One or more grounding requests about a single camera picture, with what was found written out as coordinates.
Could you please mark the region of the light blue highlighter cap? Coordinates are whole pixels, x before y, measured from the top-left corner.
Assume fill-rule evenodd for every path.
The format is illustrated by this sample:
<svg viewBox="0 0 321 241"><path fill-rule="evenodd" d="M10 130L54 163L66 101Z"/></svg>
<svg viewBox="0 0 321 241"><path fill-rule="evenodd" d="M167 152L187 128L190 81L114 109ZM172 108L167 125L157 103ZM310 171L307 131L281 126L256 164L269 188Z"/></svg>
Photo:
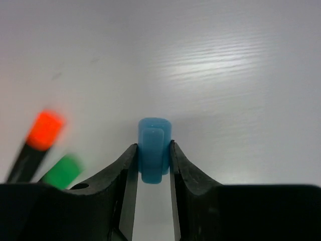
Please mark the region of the light blue highlighter cap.
<svg viewBox="0 0 321 241"><path fill-rule="evenodd" d="M147 184L159 184L169 171L172 124L164 118L147 117L138 123L138 170Z"/></svg>

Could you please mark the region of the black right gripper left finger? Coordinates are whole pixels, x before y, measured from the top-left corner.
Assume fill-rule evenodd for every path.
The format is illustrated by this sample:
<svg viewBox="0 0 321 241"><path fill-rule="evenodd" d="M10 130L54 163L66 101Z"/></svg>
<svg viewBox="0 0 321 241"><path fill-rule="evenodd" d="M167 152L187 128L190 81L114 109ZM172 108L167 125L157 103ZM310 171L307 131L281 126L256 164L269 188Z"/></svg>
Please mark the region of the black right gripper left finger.
<svg viewBox="0 0 321 241"><path fill-rule="evenodd" d="M132 240L137 154L137 145L129 146L71 189L1 185L1 240Z"/></svg>

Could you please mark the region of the black highlighter green cap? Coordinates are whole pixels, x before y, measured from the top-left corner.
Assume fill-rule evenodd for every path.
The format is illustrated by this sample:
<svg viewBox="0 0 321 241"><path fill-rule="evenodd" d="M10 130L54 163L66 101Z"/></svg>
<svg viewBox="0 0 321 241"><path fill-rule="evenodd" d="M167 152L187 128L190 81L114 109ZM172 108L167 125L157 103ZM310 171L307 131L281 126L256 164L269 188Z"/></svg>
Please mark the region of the black highlighter green cap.
<svg viewBox="0 0 321 241"><path fill-rule="evenodd" d="M66 189L82 172L83 165L78 156L66 154L45 173L38 183Z"/></svg>

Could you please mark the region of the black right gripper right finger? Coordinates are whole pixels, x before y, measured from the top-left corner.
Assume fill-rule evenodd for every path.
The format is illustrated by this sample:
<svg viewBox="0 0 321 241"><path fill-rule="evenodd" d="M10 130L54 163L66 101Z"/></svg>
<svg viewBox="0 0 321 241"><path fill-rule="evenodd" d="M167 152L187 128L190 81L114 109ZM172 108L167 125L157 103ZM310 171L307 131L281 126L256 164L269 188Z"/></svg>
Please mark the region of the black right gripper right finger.
<svg viewBox="0 0 321 241"><path fill-rule="evenodd" d="M315 185L223 185L170 144L175 240L320 240Z"/></svg>

